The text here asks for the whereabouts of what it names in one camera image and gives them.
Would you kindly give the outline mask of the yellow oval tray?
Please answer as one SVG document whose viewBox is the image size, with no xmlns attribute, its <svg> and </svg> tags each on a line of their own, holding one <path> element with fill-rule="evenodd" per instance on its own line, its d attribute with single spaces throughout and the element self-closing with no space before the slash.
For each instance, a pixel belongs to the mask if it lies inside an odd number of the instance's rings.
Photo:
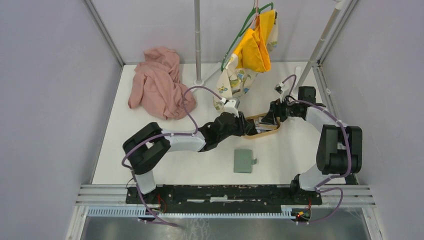
<svg viewBox="0 0 424 240">
<path fill-rule="evenodd" d="M 261 121 L 261 118 L 263 117 L 263 116 L 265 116 L 267 113 L 261 113 L 261 114 L 258 114 L 258 115 L 253 115 L 253 116 L 249 116 L 249 117 L 257 117 L 258 118 L 258 120 L 259 121 Z M 279 126 L 279 128 L 280 128 L 280 126 L 281 126 L 281 121 L 277 118 L 277 125 Z M 259 133 L 259 134 L 257 134 L 257 135 L 253 135 L 253 136 L 246 136 L 246 135 L 244 135 L 243 137 L 245 138 L 245 139 L 248 139 L 248 140 L 253 140 L 253 139 L 257 139 L 257 138 L 261 138 L 261 137 L 266 137 L 266 136 L 269 136 L 269 135 L 272 135 L 272 134 L 275 134 L 278 130 L 279 130 L 279 128 L 277 129 L 277 130 L 273 130 L 273 131 L 268 131 L 268 132 L 263 132 L 263 133 Z"/>
</svg>

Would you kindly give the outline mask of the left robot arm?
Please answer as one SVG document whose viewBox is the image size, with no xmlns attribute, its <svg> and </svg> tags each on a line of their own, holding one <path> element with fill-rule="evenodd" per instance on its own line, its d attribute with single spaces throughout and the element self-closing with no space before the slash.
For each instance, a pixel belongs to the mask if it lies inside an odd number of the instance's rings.
<svg viewBox="0 0 424 240">
<path fill-rule="evenodd" d="M 145 204 L 157 198 L 153 169 L 166 153 L 191 151 L 207 152 L 230 136 L 254 136 L 258 134 L 255 122 L 246 119 L 242 112 L 237 115 L 224 112 L 214 121 L 205 123 L 197 132 L 170 131 L 157 122 L 150 122 L 127 139 L 122 148 L 124 160 L 130 169 L 138 189 L 138 197 Z"/>
</svg>

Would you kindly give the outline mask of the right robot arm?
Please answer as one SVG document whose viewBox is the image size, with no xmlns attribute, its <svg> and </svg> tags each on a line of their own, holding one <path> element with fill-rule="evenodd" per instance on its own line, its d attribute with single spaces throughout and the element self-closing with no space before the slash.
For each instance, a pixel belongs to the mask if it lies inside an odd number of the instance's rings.
<svg viewBox="0 0 424 240">
<path fill-rule="evenodd" d="M 281 83 L 275 91 L 280 97 L 270 103 L 262 123 L 270 125 L 282 123 L 289 117 L 302 118 L 320 133 L 316 163 L 290 183 L 292 188 L 288 196 L 293 203 L 302 204 L 309 198 L 309 191 L 315 192 L 333 179 L 345 178 L 361 170 L 363 131 L 360 127 L 345 124 L 324 104 L 317 103 L 313 86 L 301 86 L 298 98 L 285 93 Z"/>
</svg>

